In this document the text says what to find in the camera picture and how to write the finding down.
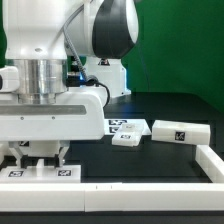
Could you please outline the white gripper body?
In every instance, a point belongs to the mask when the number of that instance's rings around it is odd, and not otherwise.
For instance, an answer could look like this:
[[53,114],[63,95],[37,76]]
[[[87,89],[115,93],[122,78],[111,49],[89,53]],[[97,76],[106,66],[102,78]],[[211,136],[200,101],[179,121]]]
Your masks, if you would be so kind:
[[78,89],[51,105],[0,105],[0,141],[96,140],[104,135],[100,97]]

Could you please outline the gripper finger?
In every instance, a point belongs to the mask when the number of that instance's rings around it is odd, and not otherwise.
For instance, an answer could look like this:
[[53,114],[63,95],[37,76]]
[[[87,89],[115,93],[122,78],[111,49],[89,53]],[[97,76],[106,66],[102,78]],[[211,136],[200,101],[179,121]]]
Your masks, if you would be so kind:
[[62,167],[65,163],[64,157],[70,147],[69,141],[58,141],[55,152],[55,166]]
[[24,157],[25,157],[25,154],[22,151],[22,146],[20,145],[19,142],[9,142],[8,146],[11,154],[16,159],[16,165],[19,168],[22,168],[24,166]]

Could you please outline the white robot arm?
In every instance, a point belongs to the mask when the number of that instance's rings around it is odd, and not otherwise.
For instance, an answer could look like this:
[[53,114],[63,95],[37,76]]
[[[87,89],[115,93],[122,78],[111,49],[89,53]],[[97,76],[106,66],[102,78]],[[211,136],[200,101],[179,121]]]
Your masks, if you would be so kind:
[[135,0],[2,0],[2,16],[0,164],[61,165],[71,141],[103,136],[104,107],[126,92]]

